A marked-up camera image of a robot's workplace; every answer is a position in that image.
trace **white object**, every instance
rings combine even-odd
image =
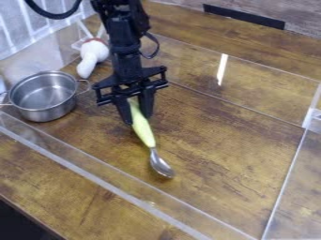
[[[81,45],[80,56],[83,58],[76,66],[77,75],[87,79],[91,75],[95,65],[103,62],[109,55],[109,49],[99,38],[92,38]]]

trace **wooden table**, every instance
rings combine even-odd
[[[313,78],[321,76],[319,41],[180,7],[145,3],[145,8],[153,33]],[[89,29],[97,23],[96,17],[87,20]],[[76,64],[63,70],[76,75]],[[190,61],[182,69],[187,71],[194,64]],[[109,73],[104,63],[89,80],[96,82]],[[79,103],[64,118],[29,124],[251,237],[260,237],[301,127],[172,84],[158,94],[151,119],[162,157],[178,173],[172,181],[164,181],[152,173],[148,150],[120,123],[112,106],[96,108],[92,92],[80,96]],[[5,111],[20,117],[13,110]],[[68,239],[191,239],[4,134],[0,141],[0,196],[59,235]],[[224,232],[214,232],[212,237],[227,238]]]

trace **stainless steel pot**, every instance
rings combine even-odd
[[[9,90],[9,104],[33,122],[48,122],[75,108],[79,81],[61,71],[38,72],[22,79]]]

